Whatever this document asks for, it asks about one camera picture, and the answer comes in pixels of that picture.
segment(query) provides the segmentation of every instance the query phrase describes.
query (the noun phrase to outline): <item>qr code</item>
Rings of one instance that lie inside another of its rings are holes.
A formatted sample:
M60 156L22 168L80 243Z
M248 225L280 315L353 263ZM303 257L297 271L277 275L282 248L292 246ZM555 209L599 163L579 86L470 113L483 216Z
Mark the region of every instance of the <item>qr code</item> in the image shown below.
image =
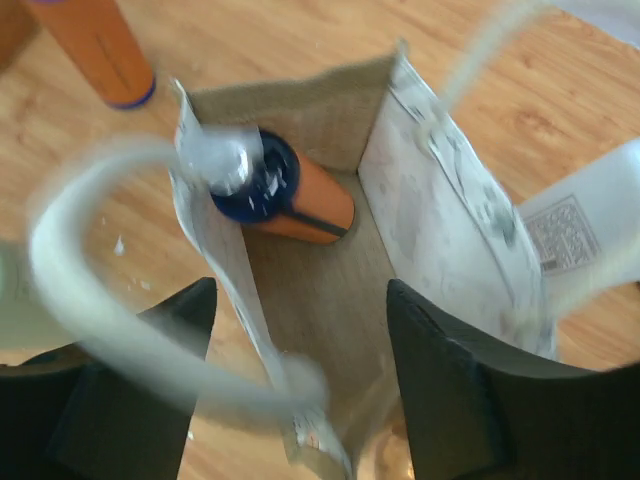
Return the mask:
M576 198L570 195L525 220L545 273L592 263L600 247Z

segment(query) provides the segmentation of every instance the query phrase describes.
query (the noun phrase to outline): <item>orange bottle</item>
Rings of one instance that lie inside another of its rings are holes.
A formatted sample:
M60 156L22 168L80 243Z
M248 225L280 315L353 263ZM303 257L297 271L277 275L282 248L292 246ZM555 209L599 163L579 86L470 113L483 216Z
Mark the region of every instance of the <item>orange bottle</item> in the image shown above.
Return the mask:
M260 161L231 155L229 163L216 163L213 173L222 181L209 186L218 209L243 225L307 242L346 235L355 218L349 192L278 135L263 129L259 135Z
M155 77L115 0L24 0L87 81L114 108L144 104Z

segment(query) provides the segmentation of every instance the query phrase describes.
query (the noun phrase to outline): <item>gift bag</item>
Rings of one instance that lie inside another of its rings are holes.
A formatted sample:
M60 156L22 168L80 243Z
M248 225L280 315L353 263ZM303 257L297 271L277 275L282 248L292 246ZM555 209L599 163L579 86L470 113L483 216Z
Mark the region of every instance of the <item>gift bag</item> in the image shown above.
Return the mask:
M175 149L147 140L94 155L35 223L31 261L46 303L88 338L84 345L98 358L168 401L198 396L216 420L248 419L243 428L274 419L289 460L328 480L353 476L367 439L398 413L385 318L390 279L504 342L554 358L557 319L615 283L640 254L636 234L585 265L580 280L554 297L517 208L449 116L501 42L546 5L515 2L500 11L439 95L413 68L403 42L387 55L307 79L199 91L175 81ZM284 138L351 193L350 231L320 246L223 216L180 156L203 125L257 125ZM141 325L81 272L79 253L64 244L68 219L84 221L92 205L78 197L104 195L128 169L154 162L169 168L180 225L229 295L271 386L196 360L188 346ZM65 258L77 276L59 268ZM70 299L56 296L61 282L100 296L99 310L107 313L88 324ZM163 352L157 363L141 348L151 345Z

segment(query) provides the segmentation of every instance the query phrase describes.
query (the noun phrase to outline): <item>wooden floor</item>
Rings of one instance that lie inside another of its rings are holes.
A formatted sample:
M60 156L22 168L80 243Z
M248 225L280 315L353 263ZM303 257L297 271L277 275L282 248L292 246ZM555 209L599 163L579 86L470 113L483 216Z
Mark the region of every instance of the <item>wooden floor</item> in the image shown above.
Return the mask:
M404 37L412 61L438 88L497 2L121 3L159 72L159 91L145 108L122 113L104 106L45 33L0 74L0 235L5 238L24 238L31 192L86 146L115 132L172 136L177 106L166 86L170 74L190 89L296 77L385 53ZM638 51L557 12L500 55L455 118L520 202L640 135L639 77ZM125 246L122 256L114 254L118 236ZM182 236L163 171L142 172L113 195L96 219L88 247L108 282L140 310L209 275ZM640 290L628 285L607 293L565 319L560 330L569 363L599 369L638 359ZM0 361L28 353L0 353ZM249 342L228 300L222 299L210 359L236 370L258 370L250 355ZM192 437L181 480L311 478L286 464L278 439L255 438L198 419ZM389 448L395 452L399 447ZM386 461L396 466L385 478L407 476L406 464L395 453L389 455Z

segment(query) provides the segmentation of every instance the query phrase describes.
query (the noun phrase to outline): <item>white rope handle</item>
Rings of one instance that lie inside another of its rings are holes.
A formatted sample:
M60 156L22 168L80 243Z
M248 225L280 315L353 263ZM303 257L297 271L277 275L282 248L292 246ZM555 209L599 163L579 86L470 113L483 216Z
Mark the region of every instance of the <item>white rope handle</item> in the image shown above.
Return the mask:
M609 0L608 3L610 2L640 8L640 2L631 0ZM515 33L550 11L551 7L550 0L515 0L509 2L506 8L500 8L490 18L478 37L472 41L471 48L462 63L445 82L443 92L432 106L431 118L427 118L418 127L418 143L424 152L429 151L428 140L431 131L443 124L447 115L467 93L489 60ZM562 297L551 296L547 315L553 319L560 319L584 305L612 285L622 271L628 268L629 262L638 256L640 256L640 232L629 244L621 245L611 254L603 255L595 264L585 268L584 276L570 291L564 292ZM540 313L537 309L513 311L509 312L507 317L514 325L525 326L537 322Z
M62 186L48 189L50 198L41 199L47 205L31 232L34 281L58 322L105 364L180 408L191 408L197 398L205 413L227 424L277 426L294 413L323 407L327 387L311 364L283 356L291 393L258 386L206 363L155 329L153 320L142 322L104 288L82 250L99 203L134 169L162 164L181 171L181 164L173 145L149 137L111 144L91 152L89 160L66 175Z

